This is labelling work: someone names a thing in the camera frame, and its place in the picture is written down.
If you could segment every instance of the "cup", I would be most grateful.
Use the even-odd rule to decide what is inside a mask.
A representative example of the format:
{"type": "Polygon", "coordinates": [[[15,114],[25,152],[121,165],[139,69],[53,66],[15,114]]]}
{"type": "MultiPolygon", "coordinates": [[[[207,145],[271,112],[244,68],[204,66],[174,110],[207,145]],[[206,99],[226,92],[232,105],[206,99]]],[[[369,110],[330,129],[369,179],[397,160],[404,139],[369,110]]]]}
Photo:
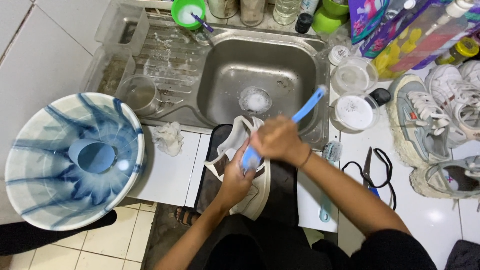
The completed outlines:
{"type": "Polygon", "coordinates": [[[347,92],[336,100],[333,120],[350,131],[369,129],[378,122],[377,102],[366,93],[347,92]]]}
{"type": "Polygon", "coordinates": [[[125,102],[137,115],[155,113],[160,106],[160,93],[155,82],[146,75],[132,75],[120,82],[115,97],[125,102]]]}
{"type": "Polygon", "coordinates": [[[93,139],[79,139],[68,148],[68,156],[80,169],[99,173],[108,169],[114,159],[113,147],[93,139]]]}
{"type": "Polygon", "coordinates": [[[365,92],[378,82],[378,72],[365,58],[350,56],[333,70],[331,82],[339,95],[349,91],[365,92]]]}

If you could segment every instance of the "purple toothbrush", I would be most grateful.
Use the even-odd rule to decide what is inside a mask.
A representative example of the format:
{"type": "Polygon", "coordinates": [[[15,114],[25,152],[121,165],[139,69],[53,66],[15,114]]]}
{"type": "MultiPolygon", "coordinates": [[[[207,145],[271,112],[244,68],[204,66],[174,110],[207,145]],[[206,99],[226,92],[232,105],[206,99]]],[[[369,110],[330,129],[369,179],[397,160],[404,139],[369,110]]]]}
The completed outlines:
{"type": "Polygon", "coordinates": [[[199,16],[193,14],[193,13],[190,13],[194,18],[195,20],[197,20],[199,23],[201,23],[208,31],[210,31],[210,33],[213,32],[213,28],[211,26],[209,26],[206,22],[204,22],[202,19],[200,19],[199,16]]]}

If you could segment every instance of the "tie-dye bowl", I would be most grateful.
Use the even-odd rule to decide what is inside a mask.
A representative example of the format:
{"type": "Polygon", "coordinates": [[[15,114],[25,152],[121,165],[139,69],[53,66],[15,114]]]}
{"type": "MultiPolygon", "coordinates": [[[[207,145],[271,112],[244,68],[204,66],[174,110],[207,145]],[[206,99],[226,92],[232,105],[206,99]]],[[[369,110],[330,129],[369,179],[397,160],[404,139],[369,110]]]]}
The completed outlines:
{"type": "Polygon", "coordinates": [[[18,134],[5,168],[8,198],[36,227],[83,227],[125,197],[141,171],[144,147],[140,122],[119,99],[100,93],[61,98],[37,112],[18,134]],[[90,173],[75,165],[68,149],[82,138],[111,145],[112,166],[90,173]]]}

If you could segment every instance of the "sandal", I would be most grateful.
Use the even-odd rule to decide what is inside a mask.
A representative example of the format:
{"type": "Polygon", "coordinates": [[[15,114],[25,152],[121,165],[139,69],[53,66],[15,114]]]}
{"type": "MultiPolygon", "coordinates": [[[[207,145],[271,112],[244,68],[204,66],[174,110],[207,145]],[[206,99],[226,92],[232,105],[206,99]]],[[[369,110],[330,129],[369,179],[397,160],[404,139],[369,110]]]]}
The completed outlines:
{"type": "Polygon", "coordinates": [[[197,218],[200,217],[200,214],[193,211],[193,209],[190,209],[188,207],[185,207],[185,206],[180,206],[176,209],[176,212],[175,212],[175,219],[182,225],[184,226],[187,226],[187,227],[191,227],[192,226],[192,217],[193,216],[196,216],[197,218]],[[187,217],[187,222],[186,223],[183,223],[183,217],[185,216],[185,214],[188,214],[188,217],[187,217]]]}

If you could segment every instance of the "grey sneaker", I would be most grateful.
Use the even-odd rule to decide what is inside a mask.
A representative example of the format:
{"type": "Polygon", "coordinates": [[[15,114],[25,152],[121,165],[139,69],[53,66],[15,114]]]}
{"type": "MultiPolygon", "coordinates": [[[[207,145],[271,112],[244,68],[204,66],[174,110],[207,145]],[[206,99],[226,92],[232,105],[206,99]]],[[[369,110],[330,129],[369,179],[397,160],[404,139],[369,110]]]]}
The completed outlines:
{"type": "Polygon", "coordinates": [[[400,158],[416,168],[449,160],[450,117],[435,103],[420,77],[403,75],[388,91],[393,97],[387,103],[390,128],[400,158]]]}
{"type": "Polygon", "coordinates": [[[480,156],[440,162],[410,174],[413,189],[433,198],[480,198],[480,156]]]}

